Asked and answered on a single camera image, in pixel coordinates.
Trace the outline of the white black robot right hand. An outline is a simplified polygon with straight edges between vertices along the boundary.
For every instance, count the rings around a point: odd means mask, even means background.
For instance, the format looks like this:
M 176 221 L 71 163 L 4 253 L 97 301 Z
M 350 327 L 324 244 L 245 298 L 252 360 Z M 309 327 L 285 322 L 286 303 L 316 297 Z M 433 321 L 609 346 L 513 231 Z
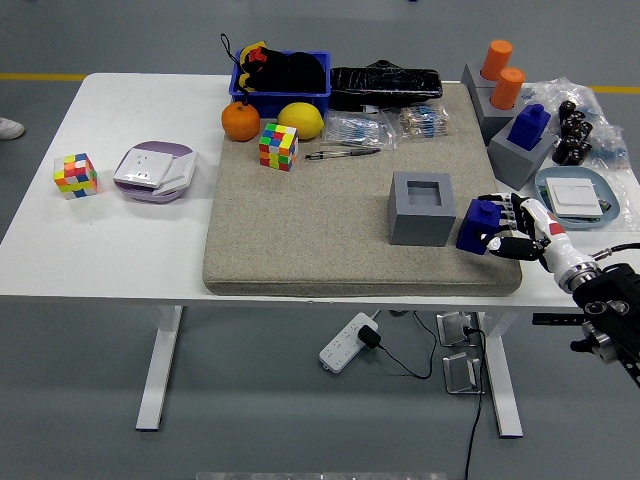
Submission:
M 516 193 L 481 195 L 479 200 L 491 201 L 502 208 L 504 219 L 500 220 L 500 232 L 511 230 L 525 234 L 525 237 L 479 234 L 480 242 L 493 255 L 521 261 L 538 260 L 556 279 L 570 272 L 598 270 L 593 257 L 573 246 L 564 227 L 542 202 Z

